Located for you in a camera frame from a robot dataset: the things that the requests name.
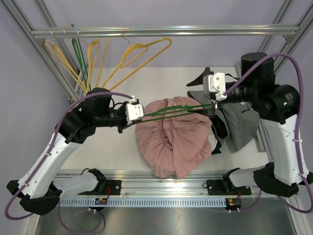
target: aluminum frame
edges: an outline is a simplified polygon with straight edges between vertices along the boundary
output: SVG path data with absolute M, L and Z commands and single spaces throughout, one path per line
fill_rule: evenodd
M 4 8 L 10 13 L 14 21 L 20 27 L 22 32 L 26 35 L 27 39 L 33 45 L 35 50 L 39 53 L 43 61 L 46 63 L 48 68 L 51 70 L 56 79 L 60 82 L 66 93 L 71 99 L 76 100 L 77 94 L 74 91 L 74 88 L 70 85 L 66 77 L 60 72 L 56 64 L 53 62 L 52 58 L 42 47 L 42 44 L 39 45 L 36 39 L 47 39 L 53 38 L 50 32 L 47 32 L 47 29 L 34 29 L 26 15 L 23 13 L 20 6 L 14 0 L 0 0 L 0 3 L 3 4 Z M 169 26 L 169 27 L 132 27 L 126 29 L 123 34 L 127 37 L 137 37 L 137 36 L 231 36 L 231 35 L 283 35 L 283 36 L 294 36 L 288 43 L 285 43 L 281 51 L 286 53 L 292 53 L 296 46 L 301 42 L 306 33 L 312 27 L 312 18 L 313 18 L 313 2 L 311 3 L 311 9 L 309 7 L 308 11 L 304 14 L 304 17 L 299 23 L 299 27 L 296 25 L 280 25 L 280 24 L 271 24 L 271 25 L 229 25 L 229 26 Z M 80 29 L 73 28 L 67 31 L 67 36 L 76 37 L 79 32 L 80 36 L 83 37 L 121 37 L 122 31 L 125 28 L 88 28 Z M 60 28 L 50 28 L 49 31 L 52 31 L 57 38 L 65 38 L 63 30 Z M 282 66 L 284 60 L 275 61 L 275 72 Z M 122 179 L 127 177 L 126 172 L 113 172 L 112 176 L 122 176 Z M 59 174 L 57 178 L 60 177 L 71 177 L 72 175 L 68 172 L 66 174 Z M 28 219 L 28 223 L 25 228 L 25 234 L 33 234 L 35 228 L 37 227 L 39 216 L 33 215 Z M 293 220 L 295 223 L 303 222 L 303 218 L 298 220 Z M 300 224 L 298 229 L 302 230 L 305 224 Z
M 299 22 L 299 30 L 295 34 L 294 37 L 285 37 L 286 42 L 280 48 L 280 52 L 292 54 L 296 48 L 299 46 L 301 41 L 305 38 L 308 32 L 313 27 L 313 1 L 311 1 L 310 5 L 301 16 Z M 274 60 L 274 73 L 278 73 L 278 71 L 283 67 L 286 63 L 285 57 L 276 57 Z
M 35 0 L 35 3 L 40 10 L 43 18 L 45 19 L 46 23 L 49 25 L 49 27 L 56 27 L 56 23 L 54 22 L 54 19 L 51 16 L 51 13 L 49 12 L 47 6 L 45 5 L 43 0 Z M 68 62 L 74 66 L 74 70 L 76 72 L 78 71 L 75 60 L 73 59 L 71 53 L 69 52 L 67 46 L 64 43 L 64 40 L 56 40 L 59 48 L 64 52 L 65 57 L 67 58 Z
M 279 24 L 279 23 L 281 22 L 281 20 L 282 20 L 283 17 L 285 16 L 286 12 L 288 11 L 288 9 L 289 9 L 289 7 L 290 7 L 292 1 L 293 1 L 293 0 L 284 0 L 284 2 L 283 2 L 283 4 L 282 4 L 282 6 L 280 7 L 280 9 L 279 9 L 277 15 L 275 16 L 275 19 L 273 20 L 273 24 L 275 24 L 275 23 L 276 23 L 276 24 Z M 266 49 L 268 48 L 268 46 L 269 46 L 271 40 L 272 40 L 272 36 L 266 36 L 266 37 L 263 39 L 263 41 L 262 41 L 262 43 L 261 43 L 261 45 L 260 45 L 258 51 L 259 51 L 259 52 L 264 52 L 264 51 L 266 51 Z
M 190 173 L 183 179 L 178 179 L 176 175 L 161 179 L 152 172 L 120 171 L 120 170 L 100 170 L 107 179 L 121 180 L 121 194 L 119 197 L 128 198 L 216 198 L 209 196 L 203 183 L 208 179 L 221 179 L 223 174 L 218 172 Z M 64 180 L 80 174 L 81 170 L 60 170 L 54 181 Z M 259 195 L 258 188 L 251 188 L 252 195 L 242 196 L 255 198 Z M 99 195 L 89 195 L 88 198 L 96 198 Z M 232 198 L 233 196 L 223 196 L 222 198 Z M 262 193 L 262 197 L 276 197 L 275 195 Z
M 15 23 L 20 27 L 26 38 L 32 44 L 34 49 L 41 56 L 49 70 L 52 72 L 57 81 L 61 84 L 70 99 L 77 100 L 78 96 L 71 86 L 66 76 L 60 71 L 54 60 L 50 57 L 49 53 L 43 48 L 42 40 L 38 43 L 36 39 L 30 33 L 33 29 L 33 25 L 30 23 L 26 15 L 23 13 L 21 7 L 17 2 L 13 0 L 0 0 L 0 3 L 10 13 Z
M 35 39 L 47 38 L 99 38 L 99 37 L 179 37 L 179 36 L 239 36 L 284 35 L 294 36 L 299 27 L 295 24 L 217 25 L 217 26 L 162 26 L 162 27 L 94 27 L 94 28 L 43 28 L 31 31 Z

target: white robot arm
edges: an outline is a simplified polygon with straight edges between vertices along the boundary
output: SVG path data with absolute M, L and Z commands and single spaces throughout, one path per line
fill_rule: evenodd
M 68 112 L 62 124 L 56 128 L 48 146 L 34 166 L 20 180 L 10 181 L 8 190 L 21 198 L 21 206 L 29 212 L 44 215 L 54 209 L 65 197 L 92 191 L 101 194 L 106 187 L 106 177 L 97 169 L 89 169 L 82 175 L 63 181 L 53 178 L 68 157 L 94 134 L 96 127 L 125 128 L 144 118 L 143 105 L 131 98 L 118 109 L 109 107 L 111 95 L 106 89 L 95 88 L 89 99 Z
M 219 184 L 226 190 L 256 186 L 269 194 L 291 197 L 298 192 L 298 184 L 304 184 L 304 180 L 308 184 L 313 182 L 313 174 L 304 162 L 299 132 L 298 114 L 301 113 L 300 98 L 303 97 L 290 85 L 275 84 L 272 57 L 279 55 L 283 54 L 267 56 L 255 52 L 243 55 L 242 77 L 237 82 L 225 82 L 224 73 L 214 74 L 206 68 L 197 79 L 187 84 L 203 84 L 204 96 L 212 102 L 211 108 L 193 112 L 214 117 L 215 109 L 223 104 L 250 102 L 268 130 L 274 162 L 258 168 L 237 168 L 227 172 Z

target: metal hanger hook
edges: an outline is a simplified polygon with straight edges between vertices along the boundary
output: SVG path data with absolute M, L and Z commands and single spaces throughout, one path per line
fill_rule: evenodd
M 54 42 L 56 43 L 57 38 L 55 37 L 55 35 L 52 33 L 52 31 L 50 31 L 50 30 L 47 30 L 47 31 L 52 34 L 52 36 L 54 37 Z
M 84 29 L 86 29 L 86 28 L 80 28 L 80 29 L 78 30 L 78 32 L 77 32 L 77 39 L 78 39 L 79 41 L 81 41 L 81 42 L 86 43 L 86 45 L 88 46 L 88 43 L 87 43 L 85 40 L 81 40 L 81 39 L 79 38 L 79 36 L 78 36 L 79 32 L 80 32 L 81 30 L 84 30 Z
M 66 32 L 65 32 L 66 29 L 68 29 L 68 28 L 67 28 L 66 26 L 64 26 L 64 27 L 63 27 L 64 35 L 65 35 L 65 37 L 66 37 L 67 39 L 69 39 L 69 40 L 72 42 L 71 38 L 68 37 L 67 34 L 66 34 Z
M 174 102 L 178 102 L 178 101 L 179 101 L 179 99 L 178 99 L 177 97 L 171 97 L 171 98 L 165 98 L 165 99 L 163 99 L 163 101 L 162 101 L 161 103 L 164 103 L 165 101 L 168 101 L 168 100 L 170 100 L 170 99 L 173 99 Z
M 123 39 L 127 40 L 128 45 L 131 45 L 130 42 L 129 42 L 129 40 L 128 40 L 127 38 L 124 38 L 124 36 L 123 36 L 123 32 L 124 32 L 125 29 L 122 30 L 121 36 L 122 36 Z

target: pink garment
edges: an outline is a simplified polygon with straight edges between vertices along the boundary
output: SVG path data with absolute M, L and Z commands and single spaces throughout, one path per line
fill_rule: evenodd
M 157 100 L 145 107 L 145 113 L 153 113 L 172 105 L 199 105 L 188 97 Z M 168 114 L 168 116 L 185 112 Z M 146 117 L 144 120 L 159 118 Z M 179 179 L 185 177 L 200 163 L 211 156 L 207 139 L 212 123 L 208 117 L 192 114 L 144 122 L 136 125 L 139 151 L 153 173 L 165 178 L 176 173 Z

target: plastic hanger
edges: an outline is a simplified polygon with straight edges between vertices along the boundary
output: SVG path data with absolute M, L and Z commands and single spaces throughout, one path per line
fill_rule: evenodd
M 93 51 L 93 48 L 98 45 L 98 48 L 97 48 L 97 51 L 96 51 L 96 55 L 94 56 L 94 59 L 93 59 L 93 62 L 91 63 L 92 61 L 92 51 Z M 94 69 L 94 66 L 96 64 L 96 61 L 97 61 L 97 57 L 98 57 L 98 53 L 99 53 L 99 49 L 100 49 L 100 38 L 98 38 L 97 40 L 95 41 L 92 41 L 89 45 L 88 45 L 88 52 L 87 52 L 87 58 L 88 58 L 88 64 L 89 64 L 89 67 L 88 67 L 88 79 L 87 79 L 87 87 L 90 86 L 90 75 L 91 75 L 91 72 L 93 71 Z
M 104 49 L 104 53 L 103 53 L 103 56 L 102 56 L 101 65 L 100 65 L 100 69 L 99 69 L 99 74 L 98 74 L 98 78 L 97 78 L 97 82 L 96 82 L 95 87 L 97 87 L 97 86 L 98 86 L 98 83 L 99 83 L 99 79 L 100 79 L 102 67 L 103 67 L 104 60 L 105 60 L 106 54 L 107 54 L 107 49 L 108 49 L 109 41 L 110 41 L 110 39 L 108 38 L 108 39 L 107 39 L 107 43 L 106 43 L 106 48 Z
M 119 65 L 115 68 L 115 70 L 110 74 L 110 76 L 108 77 L 108 79 L 102 84 L 102 88 L 107 84 L 107 82 L 112 78 L 112 76 L 119 70 L 122 69 L 124 67 L 126 67 L 127 65 L 129 65 L 131 62 L 133 62 L 134 60 L 136 60 L 138 57 L 140 57 L 141 55 L 143 55 L 148 49 L 149 46 L 160 43 L 162 41 L 167 40 L 169 42 L 169 44 L 163 48 L 162 50 L 160 50 L 157 54 L 155 54 L 154 56 L 152 56 L 149 60 L 147 60 L 145 63 L 143 63 L 142 65 L 140 65 L 137 69 L 135 69 L 133 72 L 131 72 L 130 74 L 128 74 L 126 77 L 124 77 L 122 80 L 120 80 L 116 85 L 114 85 L 110 91 L 112 91 L 114 88 L 116 88 L 118 85 L 120 85 L 122 82 L 124 82 L 126 79 L 128 79 L 130 76 L 132 76 L 135 72 L 137 72 L 139 69 L 141 69 L 142 67 L 144 67 L 147 63 L 149 63 L 150 61 L 152 61 L 154 58 L 156 58 L 158 55 L 160 55 L 162 52 L 164 52 L 167 48 L 169 48 L 172 44 L 172 39 L 170 38 L 162 38 L 159 40 L 156 40 L 154 42 L 148 43 L 148 44 L 134 44 L 134 45 L 130 45 L 127 50 L 124 52 L 123 57 L 121 62 L 119 63 Z M 131 61 L 127 62 L 125 65 L 123 65 L 127 59 L 127 57 L 136 49 L 140 49 L 140 48 L 146 48 L 143 52 L 141 52 L 139 55 L 137 55 L 135 58 L 133 58 Z
M 87 70 L 87 66 L 86 66 L 86 63 L 85 63 L 85 58 L 84 58 L 84 53 L 83 53 L 83 50 L 82 50 L 82 46 L 81 46 L 79 38 L 78 38 L 78 33 L 77 33 L 77 40 L 75 38 L 72 38 L 71 41 L 72 41 L 74 52 L 76 54 L 76 57 L 77 57 L 77 60 L 78 60 L 78 63 L 79 63 L 79 66 L 80 66 L 80 69 L 81 69 L 81 72 L 82 72 L 82 76 L 83 76 L 85 85 L 87 86 L 87 71 L 88 70 Z
M 55 44 L 52 44 L 48 40 L 45 41 L 46 48 L 50 51 L 51 54 L 53 54 L 59 62 L 63 65 L 63 67 L 68 71 L 68 73 L 72 76 L 72 78 L 76 81 L 76 83 L 83 89 L 84 92 L 87 92 L 87 88 L 84 85 L 84 83 L 80 80 L 78 74 L 76 71 L 72 68 L 72 66 L 67 61 L 64 54 L 61 52 L 59 47 Z

